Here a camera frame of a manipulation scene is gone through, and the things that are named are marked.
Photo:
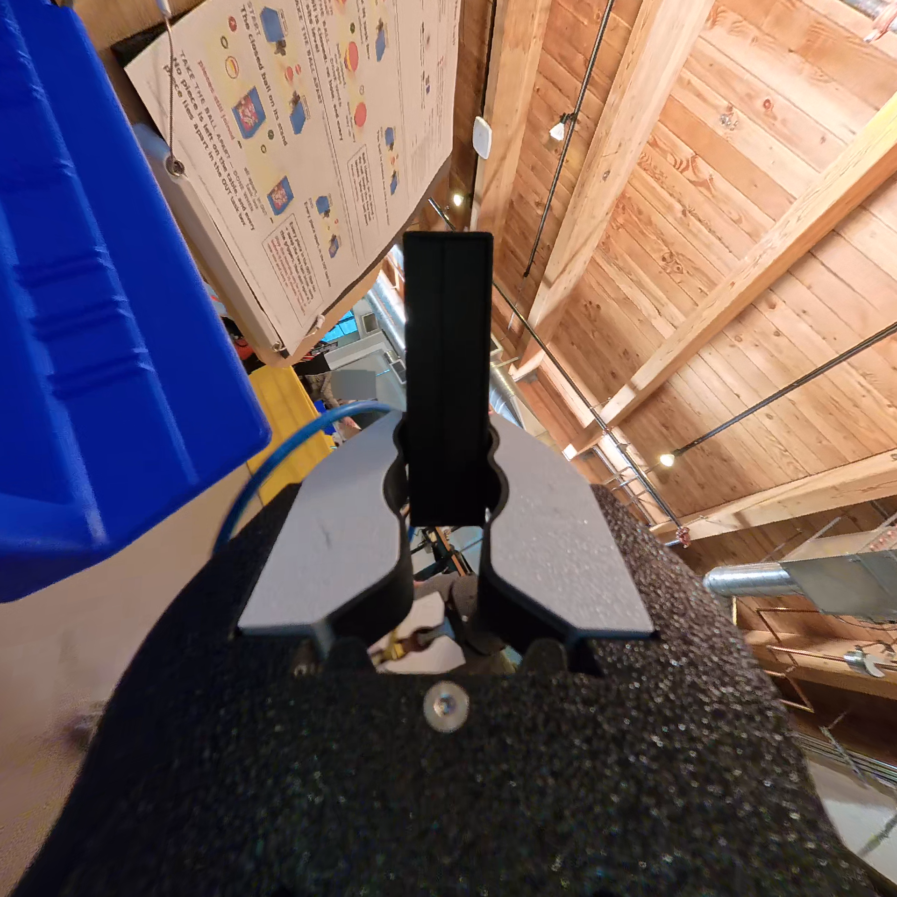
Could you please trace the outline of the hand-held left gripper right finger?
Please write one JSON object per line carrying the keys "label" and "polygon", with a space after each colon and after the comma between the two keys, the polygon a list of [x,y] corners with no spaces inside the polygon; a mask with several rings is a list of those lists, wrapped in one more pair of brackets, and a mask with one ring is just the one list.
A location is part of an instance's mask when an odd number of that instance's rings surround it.
{"label": "hand-held left gripper right finger", "polygon": [[487,627],[520,656],[543,640],[574,655],[592,639],[652,638],[656,626],[590,483],[503,417],[490,426],[499,495],[478,578]]}

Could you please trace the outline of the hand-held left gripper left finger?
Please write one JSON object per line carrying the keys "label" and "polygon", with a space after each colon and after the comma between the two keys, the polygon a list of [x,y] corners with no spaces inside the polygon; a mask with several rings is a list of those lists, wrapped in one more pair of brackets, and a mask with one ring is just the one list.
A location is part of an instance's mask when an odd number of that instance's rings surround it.
{"label": "hand-held left gripper left finger", "polygon": [[368,649],[408,616],[402,421],[387,410],[301,482],[239,618],[242,636],[308,638],[326,656],[342,639]]}

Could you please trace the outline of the yellow plastic bin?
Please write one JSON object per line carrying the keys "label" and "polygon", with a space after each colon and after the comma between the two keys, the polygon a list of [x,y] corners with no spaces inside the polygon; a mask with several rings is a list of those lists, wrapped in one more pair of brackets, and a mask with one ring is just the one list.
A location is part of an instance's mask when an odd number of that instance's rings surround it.
{"label": "yellow plastic bin", "polygon": [[[248,462],[254,474],[288,437],[316,419],[319,411],[291,368],[263,366],[249,380],[272,432],[269,445]],[[313,435],[264,481],[254,503],[259,507],[266,505],[287,485],[300,483],[334,449],[331,435],[325,432]]]}

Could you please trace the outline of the black network switch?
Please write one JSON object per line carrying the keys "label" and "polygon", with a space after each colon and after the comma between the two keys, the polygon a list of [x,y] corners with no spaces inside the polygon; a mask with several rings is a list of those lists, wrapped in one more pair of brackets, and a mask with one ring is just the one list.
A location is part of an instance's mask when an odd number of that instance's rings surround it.
{"label": "black network switch", "polygon": [[492,236],[409,231],[403,238],[410,520],[480,526],[487,456]]}

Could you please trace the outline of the blue plastic bin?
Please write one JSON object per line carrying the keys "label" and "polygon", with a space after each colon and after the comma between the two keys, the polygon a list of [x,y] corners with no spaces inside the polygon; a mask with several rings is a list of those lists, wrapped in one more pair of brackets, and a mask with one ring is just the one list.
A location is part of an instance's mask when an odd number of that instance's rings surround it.
{"label": "blue plastic bin", "polygon": [[116,554],[271,430],[78,16],[1,7],[5,603]]}

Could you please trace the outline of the printed instruction poster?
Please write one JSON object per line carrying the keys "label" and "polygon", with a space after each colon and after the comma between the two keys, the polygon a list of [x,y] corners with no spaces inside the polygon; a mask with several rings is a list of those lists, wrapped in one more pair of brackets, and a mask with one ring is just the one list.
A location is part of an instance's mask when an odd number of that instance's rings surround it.
{"label": "printed instruction poster", "polygon": [[203,2],[125,67],[292,353],[450,159],[461,2]]}

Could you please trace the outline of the silver box ventilation duct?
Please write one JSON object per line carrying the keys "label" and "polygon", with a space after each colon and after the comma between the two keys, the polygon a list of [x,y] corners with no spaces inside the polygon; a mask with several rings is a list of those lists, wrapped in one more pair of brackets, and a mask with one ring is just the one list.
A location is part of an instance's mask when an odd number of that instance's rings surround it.
{"label": "silver box ventilation duct", "polygon": [[896,621],[896,527],[815,536],[777,562],[716,567],[704,586],[721,598],[808,599],[818,612]]}

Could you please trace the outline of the black ceiling light rail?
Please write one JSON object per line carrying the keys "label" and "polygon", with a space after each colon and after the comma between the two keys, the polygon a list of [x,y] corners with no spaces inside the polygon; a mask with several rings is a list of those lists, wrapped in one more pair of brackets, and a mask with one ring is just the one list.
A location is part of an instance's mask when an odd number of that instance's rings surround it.
{"label": "black ceiling light rail", "polygon": [[740,413],[736,414],[735,416],[729,418],[728,420],[725,420],[723,423],[717,425],[716,427],[712,428],[708,432],[701,434],[699,437],[693,439],[692,441],[690,441],[688,443],[685,443],[684,445],[682,445],[678,448],[675,448],[667,453],[664,453],[664,454],[658,456],[656,465],[654,465],[654,467],[665,467],[665,468],[672,467],[673,465],[676,464],[676,461],[679,459],[679,457],[683,456],[684,454],[686,454],[694,449],[697,449],[704,443],[716,438],[718,435],[727,431],[728,429],[735,426],[736,424],[752,417],[753,415],[757,414],[758,412],[760,412],[760,411],[766,409],[767,407],[771,406],[772,404],[778,402],[780,399],[785,398],[785,397],[791,395],[792,393],[796,392],[801,387],[812,383],[817,378],[822,377],[822,376],[832,372],[839,366],[844,365],[849,361],[852,361],[858,355],[867,352],[868,350],[877,346],[881,342],[891,339],[895,336],[896,336],[896,322],[894,321],[891,324],[889,324],[887,327],[882,328],[881,330],[877,331],[876,333],[870,335],[869,337],[867,337],[867,338],[863,339],[862,341],[856,343],[855,345],[851,346],[847,350],[835,355],[833,358],[831,358],[826,363],[817,366],[816,368],[812,369],[808,373],[793,380],[791,383],[787,384],[786,386],[780,387],[779,389],[777,389],[775,392],[773,392],[768,397],[763,398],[759,402],[753,404],[752,406],[747,407],[745,410],[743,410]]}
{"label": "black ceiling light rail", "polygon": [[539,225],[536,229],[536,233],[534,235],[534,241],[531,246],[530,254],[527,260],[526,267],[524,269],[522,280],[525,282],[530,274],[535,261],[536,253],[540,247],[542,242],[542,237],[544,234],[544,227],[547,223],[548,216],[551,212],[552,204],[555,199],[555,193],[557,187],[560,182],[560,177],[562,174],[562,170],[564,164],[566,163],[567,155],[570,149],[570,143],[572,140],[572,136],[575,133],[577,128],[577,120],[579,114],[581,112],[582,106],[584,104],[584,100],[588,93],[589,84],[592,79],[592,75],[595,71],[595,67],[598,61],[598,56],[602,47],[602,44],[605,39],[605,35],[609,26],[610,18],[612,15],[613,7],[615,6],[615,1],[607,1],[605,3],[605,8],[602,11],[602,16],[599,20],[599,26],[596,33],[596,37],[592,46],[592,50],[589,56],[589,61],[587,63],[585,72],[583,74],[582,80],[579,85],[579,90],[577,94],[577,100],[573,107],[572,111],[564,113],[559,118],[557,125],[561,128],[560,131],[560,142],[562,144],[562,150],[560,151],[560,156],[558,157],[558,161],[555,167],[555,173],[553,175],[553,179],[551,181],[551,185],[548,189],[547,195],[545,197],[544,207],[542,211],[542,215],[539,221]]}

